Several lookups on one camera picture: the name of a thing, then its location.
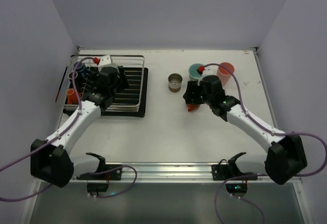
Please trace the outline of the orange white-ringed cup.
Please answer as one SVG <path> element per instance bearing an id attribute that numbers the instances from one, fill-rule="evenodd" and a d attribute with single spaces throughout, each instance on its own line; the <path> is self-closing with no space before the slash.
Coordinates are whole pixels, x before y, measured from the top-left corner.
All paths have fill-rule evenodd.
<path id="1" fill-rule="evenodd" d="M 193 112 L 199 109 L 200 105 L 187 104 L 188 112 Z"/>

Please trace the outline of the large green mug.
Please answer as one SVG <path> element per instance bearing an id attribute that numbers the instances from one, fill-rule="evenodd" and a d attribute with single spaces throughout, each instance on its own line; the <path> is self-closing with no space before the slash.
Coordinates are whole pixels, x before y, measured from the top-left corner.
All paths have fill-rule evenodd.
<path id="1" fill-rule="evenodd" d="M 197 71 L 200 66 L 203 66 L 203 64 L 195 63 L 189 67 L 189 80 L 190 81 L 198 81 L 200 79 L 201 74 L 199 74 Z"/>

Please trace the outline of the white brown cup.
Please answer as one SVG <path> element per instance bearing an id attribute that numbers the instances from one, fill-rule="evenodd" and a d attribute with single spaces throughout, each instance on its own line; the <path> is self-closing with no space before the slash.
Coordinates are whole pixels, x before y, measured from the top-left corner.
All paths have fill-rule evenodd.
<path id="1" fill-rule="evenodd" d="M 172 73 L 168 77 L 168 88 L 171 92 L 179 92 L 182 85 L 182 76 L 178 73 Z"/>

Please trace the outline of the pink plastic cup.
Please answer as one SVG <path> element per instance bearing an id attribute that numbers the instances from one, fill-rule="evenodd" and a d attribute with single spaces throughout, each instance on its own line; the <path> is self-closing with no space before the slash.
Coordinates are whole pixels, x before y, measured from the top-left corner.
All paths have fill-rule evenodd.
<path id="1" fill-rule="evenodd" d="M 231 78 L 231 74 L 234 73 L 234 71 L 235 68 L 231 63 L 220 63 L 217 69 L 217 77 L 220 79 L 222 86 L 225 86 L 227 84 L 227 82 Z"/>

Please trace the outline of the black cup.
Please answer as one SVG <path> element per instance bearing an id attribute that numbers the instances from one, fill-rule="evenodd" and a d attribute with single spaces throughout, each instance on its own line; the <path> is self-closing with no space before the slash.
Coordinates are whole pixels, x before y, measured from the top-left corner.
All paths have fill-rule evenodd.
<path id="1" fill-rule="evenodd" d="M 83 78 L 77 72 L 71 71 L 68 74 L 68 79 L 71 82 L 71 84 L 73 83 L 73 80 L 75 81 L 75 86 L 77 87 L 77 89 L 79 89 L 83 84 Z"/>

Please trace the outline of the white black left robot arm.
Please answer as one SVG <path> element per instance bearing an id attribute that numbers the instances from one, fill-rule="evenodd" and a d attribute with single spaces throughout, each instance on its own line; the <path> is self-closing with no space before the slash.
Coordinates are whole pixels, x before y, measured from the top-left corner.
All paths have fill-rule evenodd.
<path id="1" fill-rule="evenodd" d="M 84 174 L 100 175 L 106 171 L 105 158 L 95 153 L 71 158 L 70 154 L 87 128 L 113 103 L 117 93 L 129 87 L 122 66 L 110 64 L 94 73 L 91 87 L 83 95 L 69 119 L 46 140 L 36 139 L 31 145 L 31 176 L 57 187 Z"/>

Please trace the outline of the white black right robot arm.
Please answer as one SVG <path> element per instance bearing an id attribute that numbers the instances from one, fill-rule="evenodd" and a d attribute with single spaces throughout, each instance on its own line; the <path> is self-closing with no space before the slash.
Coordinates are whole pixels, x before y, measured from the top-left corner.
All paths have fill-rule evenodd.
<path id="1" fill-rule="evenodd" d="M 307 167 L 301 138 L 269 128 L 262 120 L 253 122 L 255 116 L 240 100 L 226 95 L 217 76 L 189 81 L 183 99 L 187 105 L 207 104 L 215 116 L 245 132 L 265 151 L 263 157 L 241 152 L 230 158 L 226 167 L 231 177 L 263 174 L 282 185 Z"/>

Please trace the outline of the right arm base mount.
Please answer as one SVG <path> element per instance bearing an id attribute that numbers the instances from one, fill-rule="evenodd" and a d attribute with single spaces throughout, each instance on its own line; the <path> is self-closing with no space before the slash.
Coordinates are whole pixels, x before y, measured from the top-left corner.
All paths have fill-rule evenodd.
<path id="1" fill-rule="evenodd" d="M 223 159 L 219 163 L 211 165 L 211 173 L 214 181 L 258 179 L 258 176 L 253 173 L 242 173 L 237 168 L 236 158 Z"/>

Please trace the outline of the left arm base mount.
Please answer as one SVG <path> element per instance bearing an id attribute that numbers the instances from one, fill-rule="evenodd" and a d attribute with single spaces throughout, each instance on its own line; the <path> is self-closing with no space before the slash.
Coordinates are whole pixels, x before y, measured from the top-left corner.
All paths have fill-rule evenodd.
<path id="1" fill-rule="evenodd" d="M 116 167 L 121 166 L 120 164 L 104 164 L 100 166 L 96 172 L 103 172 L 112 170 Z M 86 173 L 80 176 L 77 176 L 78 180 L 100 180 L 100 181 L 120 181 L 122 176 L 122 169 L 116 169 L 111 172 L 107 172 L 101 175 L 93 175 L 92 173 Z"/>

